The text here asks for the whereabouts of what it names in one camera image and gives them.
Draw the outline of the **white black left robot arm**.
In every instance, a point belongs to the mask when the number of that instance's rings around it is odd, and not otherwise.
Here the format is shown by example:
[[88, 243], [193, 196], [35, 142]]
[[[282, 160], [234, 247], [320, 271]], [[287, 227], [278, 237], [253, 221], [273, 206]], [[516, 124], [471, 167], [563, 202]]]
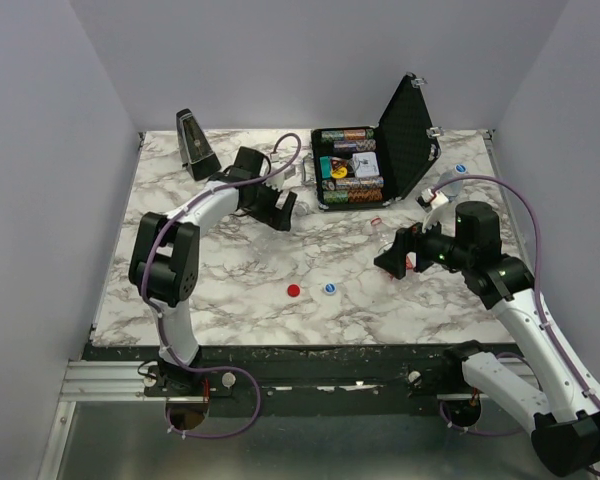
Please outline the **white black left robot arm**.
[[262, 170], [269, 156], [239, 149], [233, 164], [207, 171], [202, 190], [167, 212], [145, 213], [128, 270], [130, 283], [151, 310], [159, 337], [156, 365], [140, 371], [148, 387], [166, 381], [181, 395], [208, 384], [213, 367], [200, 365], [190, 298], [198, 283], [202, 238], [236, 212], [281, 232], [291, 228], [297, 194], [282, 189], [290, 162]]

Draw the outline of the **Pocari Sweat clear bottle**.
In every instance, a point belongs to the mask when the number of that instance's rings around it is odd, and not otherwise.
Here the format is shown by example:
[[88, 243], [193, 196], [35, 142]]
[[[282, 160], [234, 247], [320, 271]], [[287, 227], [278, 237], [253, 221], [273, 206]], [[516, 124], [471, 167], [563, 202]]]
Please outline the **Pocari Sweat clear bottle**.
[[463, 175], [456, 174], [454, 166], [450, 170], [445, 171], [438, 180], [438, 184], [444, 183], [441, 191], [450, 202], [456, 200], [460, 195], [463, 189], [463, 178], [468, 174], [468, 172]]

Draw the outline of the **clear unlabelled plastic bottle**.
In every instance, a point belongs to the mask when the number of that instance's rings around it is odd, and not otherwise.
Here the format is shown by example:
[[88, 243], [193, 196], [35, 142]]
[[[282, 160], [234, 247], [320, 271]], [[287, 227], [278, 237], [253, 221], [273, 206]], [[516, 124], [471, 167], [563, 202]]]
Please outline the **clear unlabelled plastic bottle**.
[[316, 203], [316, 178], [314, 172], [304, 164], [298, 167], [291, 191], [297, 195], [293, 216], [303, 217], [311, 214]]

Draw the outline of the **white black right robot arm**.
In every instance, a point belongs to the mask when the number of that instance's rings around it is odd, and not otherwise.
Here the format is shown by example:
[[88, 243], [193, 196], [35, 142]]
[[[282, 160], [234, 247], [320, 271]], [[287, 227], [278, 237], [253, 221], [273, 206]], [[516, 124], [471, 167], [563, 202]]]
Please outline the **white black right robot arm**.
[[554, 475], [567, 476], [600, 462], [600, 384], [558, 329], [525, 263], [503, 253], [500, 219], [487, 203], [455, 208], [455, 233], [416, 223], [397, 230], [375, 266], [396, 279], [407, 257], [416, 272], [437, 264], [463, 276], [485, 309], [505, 327], [539, 383], [533, 387], [476, 341], [451, 350], [440, 367], [449, 390], [468, 386], [486, 394], [530, 436], [533, 449]]

